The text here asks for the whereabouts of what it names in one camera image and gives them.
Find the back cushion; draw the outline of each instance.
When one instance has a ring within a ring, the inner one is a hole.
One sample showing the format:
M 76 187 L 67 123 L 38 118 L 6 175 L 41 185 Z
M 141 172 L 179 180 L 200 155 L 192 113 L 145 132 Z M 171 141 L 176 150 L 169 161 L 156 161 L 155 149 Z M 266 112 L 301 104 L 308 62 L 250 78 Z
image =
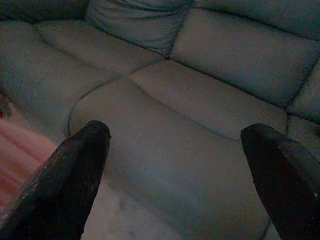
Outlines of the back cushion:
M 85 19 L 167 57 L 188 5 L 188 0 L 91 0 Z
M 320 60 L 288 111 L 320 124 Z
M 171 58 L 285 107 L 320 52 L 315 40 L 320 37 L 319 3 L 198 1 L 177 36 Z

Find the gray leather sofa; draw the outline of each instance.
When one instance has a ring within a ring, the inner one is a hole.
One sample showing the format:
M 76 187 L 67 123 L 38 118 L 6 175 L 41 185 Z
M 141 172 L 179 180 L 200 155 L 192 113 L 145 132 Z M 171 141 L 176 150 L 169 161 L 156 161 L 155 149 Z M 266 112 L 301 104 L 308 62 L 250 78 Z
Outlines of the gray leather sofa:
M 267 230 L 240 142 L 264 123 L 320 159 L 320 1 L 3 0 L 0 88 L 60 142 L 92 119 L 105 174 L 185 239 Z

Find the pink fabric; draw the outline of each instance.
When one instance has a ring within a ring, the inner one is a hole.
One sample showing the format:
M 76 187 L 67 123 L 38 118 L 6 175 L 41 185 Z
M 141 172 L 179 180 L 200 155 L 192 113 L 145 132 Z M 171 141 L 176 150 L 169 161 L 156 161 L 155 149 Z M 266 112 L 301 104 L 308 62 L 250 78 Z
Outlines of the pink fabric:
M 0 208 L 55 149 L 43 136 L 0 120 Z

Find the sofa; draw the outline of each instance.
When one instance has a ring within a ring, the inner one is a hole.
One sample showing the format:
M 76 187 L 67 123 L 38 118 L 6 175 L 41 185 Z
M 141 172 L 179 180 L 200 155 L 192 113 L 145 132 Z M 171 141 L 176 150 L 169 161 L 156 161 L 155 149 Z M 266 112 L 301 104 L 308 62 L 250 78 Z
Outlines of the sofa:
M 107 124 L 108 184 L 183 239 L 264 239 L 240 132 L 269 125 L 320 159 L 319 13 L 318 0 L 3 0 L 0 89 L 56 143 Z

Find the dark object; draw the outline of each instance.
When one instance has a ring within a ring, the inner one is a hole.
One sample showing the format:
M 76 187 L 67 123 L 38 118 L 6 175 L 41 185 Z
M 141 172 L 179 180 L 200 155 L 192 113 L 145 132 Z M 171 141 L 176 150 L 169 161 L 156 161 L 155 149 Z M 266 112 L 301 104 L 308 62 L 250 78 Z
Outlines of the dark object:
M 10 117 L 11 115 L 12 115 L 12 112 L 9 107 L 8 98 L 1 93 L 1 89 L 0 89 L 0 119 Z
M 99 121 L 65 140 L 4 209 L 0 239 L 81 239 L 109 144 L 109 129 Z
M 264 124 L 241 131 L 257 193 L 284 240 L 320 239 L 320 162 Z

